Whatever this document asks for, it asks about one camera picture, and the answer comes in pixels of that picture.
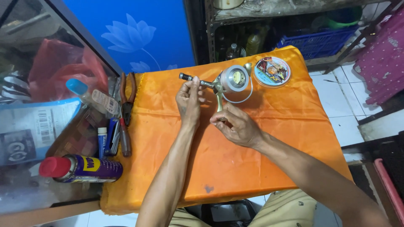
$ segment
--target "dark stain on cloth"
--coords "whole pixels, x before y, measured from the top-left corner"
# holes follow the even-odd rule
[[[210,193],[210,192],[213,191],[214,189],[215,189],[214,187],[210,187],[209,185],[205,185],[206,193]]]

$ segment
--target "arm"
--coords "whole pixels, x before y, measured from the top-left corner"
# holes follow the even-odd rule
[[[250,147],[275,163],[309,196],[337,213],[344,226],[390,226],[388,220],[362,190],[316,158],[301,152],[268,133],[242,110],[227,103],[210,122],[235,144]],[[233,127],[219,118],[225,117]]]
[[[203,95],[200,89],[199,79],[195,77],[185,82],[175,97],[181,129],[146,192],[136,227],[168,226],[173,217],[184,187],[192,139],[199,126],[199,102],[205,101],[198,97]]]

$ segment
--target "red-handled pliers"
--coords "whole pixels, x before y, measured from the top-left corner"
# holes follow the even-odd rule
[[[128,126],[130,122],[130,115],[132,113],[133,101],[135,101],[136,96],[136,80],[134,73],[129,73],[128,77],[130,82],[132,83],[132,92],[130,94],[129,99],[126,98],[125,95],[125,88],[126,88],[126,75],[123,72],[121,74],[121,87],[120,87],[120,94],[122,100],[122,118],[125,121],[125,125]]]

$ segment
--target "orange cloth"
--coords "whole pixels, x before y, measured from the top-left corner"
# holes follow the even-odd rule
[[[291,80],[281,88],[269,89],[258,85],[253,78],[254,91],[250,99],[236,106],[247,112],[263,131],[323,161],[352,180],[303,57],[297,48],[288,46],[251,57],[137,75],[138,80],[139,76],[142,79],[128,128],[133,155],[124,158],[119,150],[114,158],[122,163],[124,172],[116,182],[104,184],[102,211],[106,214],[139,211],[143,197],[181,126],[175,103],[175,94],[184,82],[178,79],[180,72],[213,81],[227,67],[247,62],[255,65],[266,56],[285,60],[291,67]],[[297,188],[265,156],[229,142],[209,124],[217,103],[212,90],[206,91],[210,104],[202,106],[200,126],[192,143],[187,178],[178,207],[238,200]],[[249,93],[250,86],[228,98],[242,100]]]

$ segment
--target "blue bottle cap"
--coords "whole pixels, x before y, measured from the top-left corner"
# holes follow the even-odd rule
[[[88,86],[85,83],[77,79],[70,79],[66,81],[66,87],[76,95],[82,95],[86,93],[88,89]]]

